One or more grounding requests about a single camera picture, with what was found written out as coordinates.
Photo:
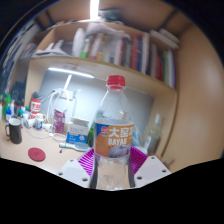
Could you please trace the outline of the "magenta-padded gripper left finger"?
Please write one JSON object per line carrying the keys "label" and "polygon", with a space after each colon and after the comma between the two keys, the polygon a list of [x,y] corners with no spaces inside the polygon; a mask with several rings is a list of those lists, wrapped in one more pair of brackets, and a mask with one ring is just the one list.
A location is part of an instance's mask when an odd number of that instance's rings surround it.
{"label": "magenta-padded gripper left finger", "polygon": [[83,188],[88,188],[93,172],[94,151],[82,154],[78,159],[69,159],[59,170],[58,176]]}

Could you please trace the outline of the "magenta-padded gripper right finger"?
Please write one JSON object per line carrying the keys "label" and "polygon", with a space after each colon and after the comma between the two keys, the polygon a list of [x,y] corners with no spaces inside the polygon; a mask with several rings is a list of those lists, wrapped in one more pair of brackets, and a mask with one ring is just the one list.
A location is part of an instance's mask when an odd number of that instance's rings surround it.
{"label": "magenta-padded gripper right finger", "polygon": [[171,172],[157,156],[147,156],[137,148],[131,148],[128,163],[128,178],[131,188],[143,187],[170,174]]}

